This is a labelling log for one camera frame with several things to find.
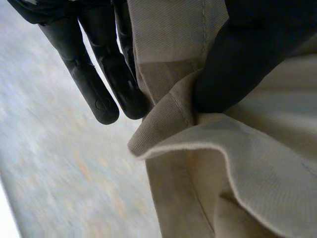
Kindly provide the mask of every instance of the cloth bag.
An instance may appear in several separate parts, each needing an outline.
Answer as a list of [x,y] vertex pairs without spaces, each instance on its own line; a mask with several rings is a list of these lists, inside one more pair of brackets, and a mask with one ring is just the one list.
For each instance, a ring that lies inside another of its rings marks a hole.
[[317,37],[226,114],[193,83],[223,0],[130,0],[138,82],[152,110],[128,147],[146,160],[163,238],[317,236]]

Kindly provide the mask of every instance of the robotic hand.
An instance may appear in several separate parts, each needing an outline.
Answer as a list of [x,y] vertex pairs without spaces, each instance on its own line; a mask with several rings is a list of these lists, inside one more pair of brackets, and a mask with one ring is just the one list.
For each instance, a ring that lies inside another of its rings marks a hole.
[[[83,43],[81,23],[97,61],[130,119],[147,113],[132,50],[132,29],[126,0],[8,0],[30,23],[38,24],[60,54],[96,119],[114,123],[119,109],[93,66]],[[122,55],[116,41],[116,23]]]
[[201,113],[222,113],[247,96],[317,31],[317,1],[225,0],[220,29],[194,86]]

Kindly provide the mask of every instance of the blurry floor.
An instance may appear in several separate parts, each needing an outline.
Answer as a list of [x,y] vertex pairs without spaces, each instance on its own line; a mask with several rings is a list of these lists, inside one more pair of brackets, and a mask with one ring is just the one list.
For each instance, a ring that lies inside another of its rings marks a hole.
[[23,237],[159,238],[126,147],[140,121],[98,123],[39,28],[0,8],[0,172]]

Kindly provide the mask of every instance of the concrete floor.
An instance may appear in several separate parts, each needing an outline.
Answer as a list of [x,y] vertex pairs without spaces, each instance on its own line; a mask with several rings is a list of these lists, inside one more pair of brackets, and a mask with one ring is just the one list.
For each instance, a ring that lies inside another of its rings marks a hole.
[[39,28],[0,9],[0,171],[22,236],[159,238],[126,148],[140,121],[98,123]]

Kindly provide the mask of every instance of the khaki cloth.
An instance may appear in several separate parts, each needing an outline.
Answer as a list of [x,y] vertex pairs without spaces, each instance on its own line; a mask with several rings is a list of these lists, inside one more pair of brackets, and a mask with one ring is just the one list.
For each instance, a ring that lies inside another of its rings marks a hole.
[[128,146],[146,160],[164,238],[317,237],[317,37],[223,114],[193,83],[227,20],[223,0],[130,0],[152,110]]

